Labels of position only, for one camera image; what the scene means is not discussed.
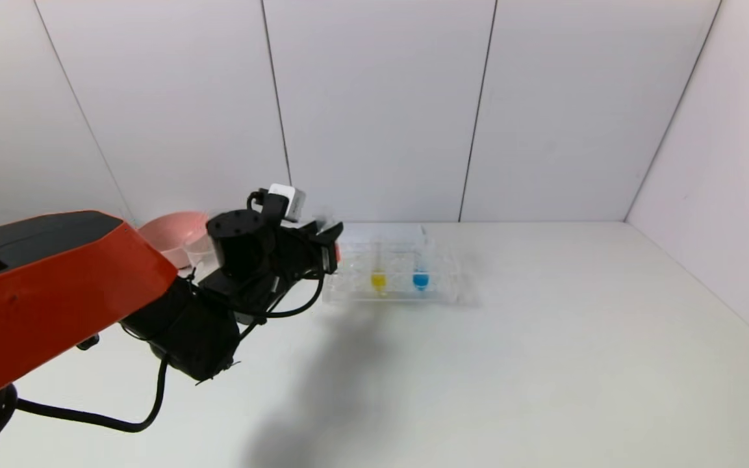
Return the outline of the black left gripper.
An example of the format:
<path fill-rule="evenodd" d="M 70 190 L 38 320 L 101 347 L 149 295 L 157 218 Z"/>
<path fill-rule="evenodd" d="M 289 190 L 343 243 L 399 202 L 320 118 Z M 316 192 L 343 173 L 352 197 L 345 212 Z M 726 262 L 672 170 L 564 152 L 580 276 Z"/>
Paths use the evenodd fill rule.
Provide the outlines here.
<path fill-rule="evenodd" d="M 338 270 L 338 240 L 344 232 L 343 222 L 315 219 L 300 226 L 278 228 L 280 264 L 295 276 L 320 278 Z"/>

